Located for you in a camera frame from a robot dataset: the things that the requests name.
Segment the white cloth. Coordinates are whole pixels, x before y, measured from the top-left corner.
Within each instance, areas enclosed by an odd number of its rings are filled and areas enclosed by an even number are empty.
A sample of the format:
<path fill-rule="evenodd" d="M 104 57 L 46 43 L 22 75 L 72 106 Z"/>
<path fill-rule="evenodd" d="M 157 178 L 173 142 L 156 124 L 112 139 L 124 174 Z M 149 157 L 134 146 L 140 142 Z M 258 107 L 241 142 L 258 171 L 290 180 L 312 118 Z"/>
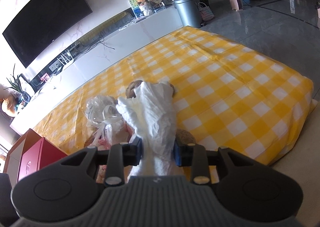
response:
<path fill-rule="evenodd" d="M 143 81 L 134 92 L 134 98 L 120 97 L 116 105 L 143 143 L 142 159 L 139 165 L 132 167 L 128 178 L 182 174 L 183 170 L 176 166 L 172 154 L 177 129 L 172 104 L 174 88 L 168 82 Z"/>

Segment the brown knitted soft toy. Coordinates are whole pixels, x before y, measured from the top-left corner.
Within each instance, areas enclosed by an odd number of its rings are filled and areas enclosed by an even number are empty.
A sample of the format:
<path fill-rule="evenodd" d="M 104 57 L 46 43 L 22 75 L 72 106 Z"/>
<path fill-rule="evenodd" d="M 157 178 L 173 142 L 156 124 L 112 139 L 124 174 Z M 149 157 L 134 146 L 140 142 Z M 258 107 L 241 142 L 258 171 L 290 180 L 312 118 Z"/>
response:
<path fill-rule="evenodd" d="M 125 90 L 127 99 L 139 98 L 141 100 L 167 100 L 175 95 L 175 87 L 165 81 L 151 83 L 148 81 L 136 80 L 129 83 Z"/>

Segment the red square box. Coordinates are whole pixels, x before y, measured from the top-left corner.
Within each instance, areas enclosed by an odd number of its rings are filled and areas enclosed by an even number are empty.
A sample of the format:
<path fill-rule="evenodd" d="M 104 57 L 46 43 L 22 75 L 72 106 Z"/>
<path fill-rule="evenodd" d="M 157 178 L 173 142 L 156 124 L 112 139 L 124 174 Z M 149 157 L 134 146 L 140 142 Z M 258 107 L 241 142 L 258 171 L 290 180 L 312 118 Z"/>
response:
<path fill-rule="evenodd" d="M 22 178 L 66 156 L 60 148 L 29 129 L 9 150 L 3 172 L 9 176 L 11 186 L 15 186 Z"/>

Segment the clear gift bag with ribbon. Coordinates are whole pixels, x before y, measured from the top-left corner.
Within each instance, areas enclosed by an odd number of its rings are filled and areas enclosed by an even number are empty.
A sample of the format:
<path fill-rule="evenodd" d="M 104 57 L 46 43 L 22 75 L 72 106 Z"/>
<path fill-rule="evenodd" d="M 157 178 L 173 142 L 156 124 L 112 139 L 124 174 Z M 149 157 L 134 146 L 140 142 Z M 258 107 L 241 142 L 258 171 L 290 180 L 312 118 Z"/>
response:
<path fill-rule="evenodd" d="M 95 128 L 93 137 L 103 124 L 113 124 L 123 120 L 122 115 L 116 109 L 117 101 L 112 96 L 95 96 L 86 102 L 85 117 L 87 127 Z"/>

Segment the pink fluffy cloth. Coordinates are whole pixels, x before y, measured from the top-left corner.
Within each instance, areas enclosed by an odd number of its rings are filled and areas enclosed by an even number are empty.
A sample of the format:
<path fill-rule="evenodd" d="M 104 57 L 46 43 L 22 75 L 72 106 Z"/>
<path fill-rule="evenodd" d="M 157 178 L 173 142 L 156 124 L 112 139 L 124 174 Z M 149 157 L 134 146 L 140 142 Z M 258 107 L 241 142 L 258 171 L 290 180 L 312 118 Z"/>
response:
<path fill-rule="evenodd" d="M 93 145 L 98 150 L 109 150 L 112 145 L 129 142 L 134 133 L 135 130 L 123 120 L 113 124 L 103 124 L 95 133 Z"/>

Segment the yellow checkered tablecloth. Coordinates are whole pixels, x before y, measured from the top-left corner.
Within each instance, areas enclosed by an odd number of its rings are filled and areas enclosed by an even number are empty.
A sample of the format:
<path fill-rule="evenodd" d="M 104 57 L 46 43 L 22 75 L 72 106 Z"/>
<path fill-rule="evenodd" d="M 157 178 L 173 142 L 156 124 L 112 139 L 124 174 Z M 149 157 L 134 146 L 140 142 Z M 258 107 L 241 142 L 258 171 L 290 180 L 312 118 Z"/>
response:
<path fill-rule="evenodd" d="M 168 81 L 178 127 L 207 148 L 228 146 L 263 164 L 295 145 L 316 101 L 313 83 L 250 48 L 200 29 L 178 29 L 135 51 L 82 85 L 34 130 L 66 153 L 91 131 L 83 109 L 99 94 L 118 97 L 135 80 Z"/>

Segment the orange acorn shaped vase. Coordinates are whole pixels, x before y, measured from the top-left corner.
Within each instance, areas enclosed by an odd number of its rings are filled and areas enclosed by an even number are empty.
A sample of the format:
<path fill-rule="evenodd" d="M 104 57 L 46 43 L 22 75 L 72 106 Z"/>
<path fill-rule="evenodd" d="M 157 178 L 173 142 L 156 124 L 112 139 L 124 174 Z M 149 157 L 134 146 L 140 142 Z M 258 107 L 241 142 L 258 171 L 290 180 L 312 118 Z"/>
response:
<path fill-rule="evenodd" d="M 15 106 L 17 102 L 15 97 L 7 90 L 1 90 L 1 109 L 10 117 L 16 116 Z"/>

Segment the green aloe plant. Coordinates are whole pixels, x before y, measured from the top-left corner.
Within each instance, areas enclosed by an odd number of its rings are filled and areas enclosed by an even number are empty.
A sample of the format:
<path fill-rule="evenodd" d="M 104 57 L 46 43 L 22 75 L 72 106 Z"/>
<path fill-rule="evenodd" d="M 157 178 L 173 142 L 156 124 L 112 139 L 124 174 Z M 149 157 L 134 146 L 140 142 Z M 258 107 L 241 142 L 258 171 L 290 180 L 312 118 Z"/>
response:
<path fill-rule="evenodd" d="M 15 66 L 12 70 L 11 78 L 7 78 L 7 81 L 10 84 L 9 88 L 15 90 L 17 93 L 18 103 L 24 105 L 28 104 L 31 100 L 31 96 L 22 89 L 20 76 L 15 76 Z"/>

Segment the white marble tv cabinet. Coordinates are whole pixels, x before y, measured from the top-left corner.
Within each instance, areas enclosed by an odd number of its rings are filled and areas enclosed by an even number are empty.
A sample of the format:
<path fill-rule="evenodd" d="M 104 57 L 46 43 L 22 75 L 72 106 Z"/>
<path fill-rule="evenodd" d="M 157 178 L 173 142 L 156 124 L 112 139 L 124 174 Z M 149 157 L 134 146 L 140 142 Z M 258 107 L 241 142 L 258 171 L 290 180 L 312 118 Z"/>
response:
<path fill-rule="evenodd" d="M 34 128 L 51 110 L 100 72 L 176 29 L 182 22 L 177 9 L 169 7 L 122 31 L 108 35 L 64 71 L 54 76 L 14 118 L 10 127 L 19 135 Z"/>

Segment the white wifi router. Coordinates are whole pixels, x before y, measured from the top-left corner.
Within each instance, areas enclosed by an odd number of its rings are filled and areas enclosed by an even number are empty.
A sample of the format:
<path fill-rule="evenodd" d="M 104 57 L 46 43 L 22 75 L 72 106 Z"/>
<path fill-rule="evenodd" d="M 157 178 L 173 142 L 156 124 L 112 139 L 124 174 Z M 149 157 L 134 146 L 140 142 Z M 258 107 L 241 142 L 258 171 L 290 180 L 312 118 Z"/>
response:
<path fill-rule="evenodd" d="M 61 53 L 60 56 L 57 58 L 57 60 L 62 65 L 62 70 L 65 70 L 66 68 L 70 67 L 71 64 L 74 63 L 74 58 L 71 55 L 69 50 Z"/>

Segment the woven basket bag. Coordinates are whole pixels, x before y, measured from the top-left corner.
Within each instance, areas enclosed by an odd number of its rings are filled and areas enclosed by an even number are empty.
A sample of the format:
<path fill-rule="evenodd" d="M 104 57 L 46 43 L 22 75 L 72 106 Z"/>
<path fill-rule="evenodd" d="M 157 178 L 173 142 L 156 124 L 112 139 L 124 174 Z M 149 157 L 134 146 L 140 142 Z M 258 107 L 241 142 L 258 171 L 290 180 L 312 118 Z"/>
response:
<path fill-rule="evenodd" d="M 200 15 L 201 15 L 201 18 L 203 21 L 208 22 L 208 21 L 214 19 L 213 12 L 205 3 L 199 2 L 197 4 L 197 6 L 198 6 L 198 9 L 199 9 L 199 12 L 200 12 Z"/>

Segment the pink small heater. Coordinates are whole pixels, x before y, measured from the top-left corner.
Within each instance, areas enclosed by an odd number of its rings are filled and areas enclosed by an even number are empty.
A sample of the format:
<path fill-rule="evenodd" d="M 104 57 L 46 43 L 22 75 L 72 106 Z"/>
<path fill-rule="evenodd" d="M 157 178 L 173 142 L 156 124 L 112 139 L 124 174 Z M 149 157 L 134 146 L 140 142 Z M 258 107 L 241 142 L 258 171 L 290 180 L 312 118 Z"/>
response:
<path fill-rule="evenodd" d="M 229 0 L 231 4 L 231 8 L 234 11 L 240 11 L 244 9 L 242 0 Z"/>

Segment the grey metal trash bin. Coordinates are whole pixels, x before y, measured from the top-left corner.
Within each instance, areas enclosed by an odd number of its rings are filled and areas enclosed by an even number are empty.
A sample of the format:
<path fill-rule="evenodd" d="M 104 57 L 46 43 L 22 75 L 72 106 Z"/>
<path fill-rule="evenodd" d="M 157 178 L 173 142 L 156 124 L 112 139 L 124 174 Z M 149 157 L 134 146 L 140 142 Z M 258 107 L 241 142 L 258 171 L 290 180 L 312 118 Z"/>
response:
<path fill-rule="evenodd" d="M 173 6 L 177 9 L 183 26 L 201 27 L 202 18 L 196 0 L 174 0 Z"/>

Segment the black wall television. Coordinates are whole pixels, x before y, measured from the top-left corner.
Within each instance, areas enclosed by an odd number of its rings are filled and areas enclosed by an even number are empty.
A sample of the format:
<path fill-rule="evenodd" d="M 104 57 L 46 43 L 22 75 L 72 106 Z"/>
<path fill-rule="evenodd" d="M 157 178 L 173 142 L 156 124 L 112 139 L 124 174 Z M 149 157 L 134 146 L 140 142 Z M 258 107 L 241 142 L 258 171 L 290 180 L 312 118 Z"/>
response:
<path fill-rule="evenodd" d="M 86 0 L 30 0 L 3 37 L 27 68 L 62 33 L 91 13 Z"/>

